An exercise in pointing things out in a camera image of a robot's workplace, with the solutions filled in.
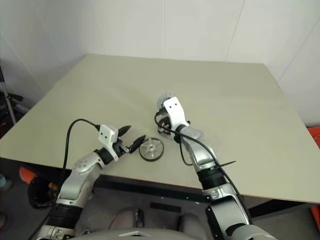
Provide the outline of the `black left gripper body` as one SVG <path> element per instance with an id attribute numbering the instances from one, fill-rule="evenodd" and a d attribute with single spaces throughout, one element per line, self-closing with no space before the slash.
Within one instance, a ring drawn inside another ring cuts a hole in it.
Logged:
<path id="1" fill-rule="evenodd" d="M 123 141 L 120 138 L 117 138 L 116 142 L 113 143 L 113 150 L 118 158 L 131 152 L 129 147 L 123 145 Z"/>

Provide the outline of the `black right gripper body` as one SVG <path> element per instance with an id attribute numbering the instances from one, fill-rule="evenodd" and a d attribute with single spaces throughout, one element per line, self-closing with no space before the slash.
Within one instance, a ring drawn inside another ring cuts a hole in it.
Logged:
<path id="1" fill-rule="evenodd" d="M 161 126 L 165 131 L 172 129 L 171 120 L 168 116 L 161 119 Z"/>

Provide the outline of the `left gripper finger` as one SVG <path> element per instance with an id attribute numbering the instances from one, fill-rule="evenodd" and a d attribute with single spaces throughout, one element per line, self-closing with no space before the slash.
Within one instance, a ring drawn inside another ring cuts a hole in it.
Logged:
<path id="1" fill-rule="evenodd" d="M 123 136 L 124 134 L 126 134 L 130 128 L 131 128 L 130 125 L 125 125 L 125 126 L 119 128 L 119 129 L 118 129 L 118 137 L 121 137 L 121 136 Z"/>
<path id="2" fill-rule="evenodd" d="M 132 154 L 133 152 L 135 152 L 140 145 L 145 141 L 146 136 L 142 135 L 140 137 L 138 137 L 136 140 L 133 141 L 133 143 L 129 146 L 129 153 Z"/>

